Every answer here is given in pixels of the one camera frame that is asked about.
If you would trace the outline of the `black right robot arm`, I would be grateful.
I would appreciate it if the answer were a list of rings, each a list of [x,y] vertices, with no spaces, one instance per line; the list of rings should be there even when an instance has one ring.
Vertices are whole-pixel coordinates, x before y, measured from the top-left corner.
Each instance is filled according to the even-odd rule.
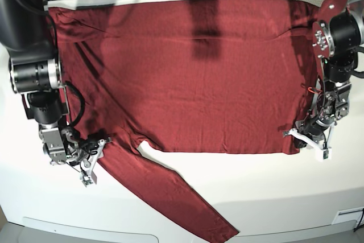
[[[12,89],[21,95],[26,117],[38,123],[50,163],[74,168],[85,186],[96,184],[94,167],[110,138],[82,138],[76,129],[85,99],[62,78],[57,29],[43,0],[1,0],[1,44],[9,54]]]

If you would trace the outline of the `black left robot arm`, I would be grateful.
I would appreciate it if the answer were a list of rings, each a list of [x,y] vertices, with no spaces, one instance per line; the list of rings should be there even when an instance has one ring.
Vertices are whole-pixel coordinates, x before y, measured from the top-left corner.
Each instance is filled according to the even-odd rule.
[[[324,0],[312,25],[313,53],[318,72],[315,94],[307,116],[285,131],[299,149],[314,149],[316,158],[332,157],[330,141],[337,121],[349,114],[351,76],[363,52],[363,0]]]

